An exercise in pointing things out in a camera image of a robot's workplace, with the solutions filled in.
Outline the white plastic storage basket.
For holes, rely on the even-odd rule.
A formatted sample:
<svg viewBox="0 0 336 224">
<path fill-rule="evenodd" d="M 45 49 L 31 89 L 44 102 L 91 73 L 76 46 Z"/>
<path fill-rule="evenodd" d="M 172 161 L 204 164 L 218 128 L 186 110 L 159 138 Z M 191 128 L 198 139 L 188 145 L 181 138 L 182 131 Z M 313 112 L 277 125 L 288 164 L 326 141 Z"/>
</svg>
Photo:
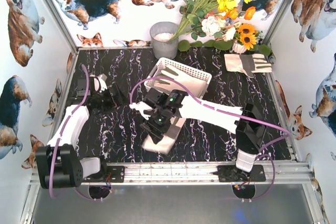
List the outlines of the white plastic storage basket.
<svg viewBox="0 0 336 224">
<path fill-rule="evenodd" d="M 177 61 L 161 58 L 158 60 L 148 78 L 169 77 L 184 85 L 197 98 L 202 99 L 207 92 L 212 75 Z M 161 92 L 170 93 L 174 88 L 182 90 L 180 86 L 168 80 L 147 80 L 144 82 L 147 91 L 150 88 L 158 88 Z"/>
</svg>

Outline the edge work glove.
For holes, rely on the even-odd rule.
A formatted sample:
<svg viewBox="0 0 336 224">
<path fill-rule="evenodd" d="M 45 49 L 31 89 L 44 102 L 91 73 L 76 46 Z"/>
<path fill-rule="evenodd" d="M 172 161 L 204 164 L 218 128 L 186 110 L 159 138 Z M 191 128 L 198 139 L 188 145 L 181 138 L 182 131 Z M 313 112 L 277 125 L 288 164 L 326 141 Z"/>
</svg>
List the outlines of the edge work glove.
<svg viewBox="0 0 336 224">
<path fill-rule="evenodd" d="M 156 144 L 153 142 L 153 137 L 148 134 L 143 141 L 142 147 L 146 151 L 165 155 L 168 154 L 175 144 L 185 121 L 185 118 L 175 117 L 171 119 L 172 125 L 169 127 L 168 131 L 163 134 L 162 138 Z"/>
</svg>

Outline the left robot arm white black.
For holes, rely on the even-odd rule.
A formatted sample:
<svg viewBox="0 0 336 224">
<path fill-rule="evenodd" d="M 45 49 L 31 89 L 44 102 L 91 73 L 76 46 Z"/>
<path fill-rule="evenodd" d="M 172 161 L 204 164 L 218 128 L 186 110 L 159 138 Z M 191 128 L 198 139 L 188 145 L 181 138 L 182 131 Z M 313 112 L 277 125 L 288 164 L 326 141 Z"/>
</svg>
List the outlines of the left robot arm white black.
<svg viewBox="0 0 336 224">
<path fill-rule="evenodd" d="M 76 95 L 66 102 L 65 116 L 46 146 L 36 151 L 40 185 L 43 189 L 78 187 L 85 179 L 102 181 L 108 174 L 101 157 L 79 158 L 76 146 L 91 114 L 107 113 L 127 100 L 118 85 L 106 84 L 107 76 L 78 79 Z"/>
</svg>

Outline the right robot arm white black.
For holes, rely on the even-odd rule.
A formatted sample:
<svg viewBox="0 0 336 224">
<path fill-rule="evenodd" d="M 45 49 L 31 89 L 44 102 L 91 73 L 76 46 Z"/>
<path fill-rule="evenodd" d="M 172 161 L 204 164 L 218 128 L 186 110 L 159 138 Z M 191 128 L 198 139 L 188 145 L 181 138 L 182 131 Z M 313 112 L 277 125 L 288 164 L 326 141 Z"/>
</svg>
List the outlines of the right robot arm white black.
<svg viewBox="0 0 336 224">
<path fill-rule="evenodd" d="M 141 102 L 133 103 L 130 107 L 144 118 L 141 127 L 148 134 L 143 143 L 145 150 L 167 154 L 182 127 L 173 121 L 199 120 L 235 134 L 238 149 L 236 167 L 245 172 L 251 172 L 266 130 L 266 124 L 252 104 L 244 108 L 225 106 L 198 99 L 181 90 L 166 94 L 151 88 Z"/>
</svg>

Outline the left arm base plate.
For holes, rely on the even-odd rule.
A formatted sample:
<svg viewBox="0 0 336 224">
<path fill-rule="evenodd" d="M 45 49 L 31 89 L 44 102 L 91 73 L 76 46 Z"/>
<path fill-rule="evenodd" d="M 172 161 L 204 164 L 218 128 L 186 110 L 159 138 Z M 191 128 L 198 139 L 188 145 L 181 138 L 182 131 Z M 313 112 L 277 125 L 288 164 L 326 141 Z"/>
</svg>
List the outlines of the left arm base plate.
<svg viewBox="0 0 336 224">
<path fill-rule="evenodd" d="M 123 183 L 125 176 L 125 166 L 103 167 L 100 172 L 83 179 L 85 183 Z"/>
</svg>

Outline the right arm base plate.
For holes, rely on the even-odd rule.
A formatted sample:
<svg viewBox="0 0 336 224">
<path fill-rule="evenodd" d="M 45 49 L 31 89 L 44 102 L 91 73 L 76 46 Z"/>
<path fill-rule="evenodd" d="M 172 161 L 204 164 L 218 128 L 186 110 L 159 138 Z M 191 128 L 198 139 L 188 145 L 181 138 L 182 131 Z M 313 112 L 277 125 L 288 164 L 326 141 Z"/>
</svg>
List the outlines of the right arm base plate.
<svg viewBox="0 0 336 224">
<path fill-rule="evenodd" d="M 217 171 L 211 174 L 218 176 L 220 182 L 265 182 L 266 176 L 262 165 L 254 165 L 250 172 L 238 169 L 235 165 L 218 165 Z"/>
</svg>

